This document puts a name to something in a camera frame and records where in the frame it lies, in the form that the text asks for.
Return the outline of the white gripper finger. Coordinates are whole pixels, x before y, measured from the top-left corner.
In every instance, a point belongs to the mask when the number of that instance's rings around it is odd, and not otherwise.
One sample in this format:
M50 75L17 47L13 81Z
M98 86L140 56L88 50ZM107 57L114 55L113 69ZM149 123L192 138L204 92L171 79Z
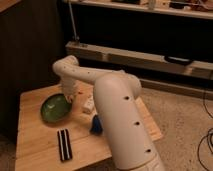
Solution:
M73 96L66 96L66 99L69 103L72 103L73 102Z

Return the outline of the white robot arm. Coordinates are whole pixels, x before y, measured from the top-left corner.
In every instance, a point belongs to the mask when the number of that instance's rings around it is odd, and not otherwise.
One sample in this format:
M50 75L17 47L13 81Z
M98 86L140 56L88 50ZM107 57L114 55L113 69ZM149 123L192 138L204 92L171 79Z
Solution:
M115 166L120 171L166 171L136 99L140 80L125 71L81 67L75 56L57 60L53 71L60 77L62 92L73 93L72 82L93 86L93 99Z

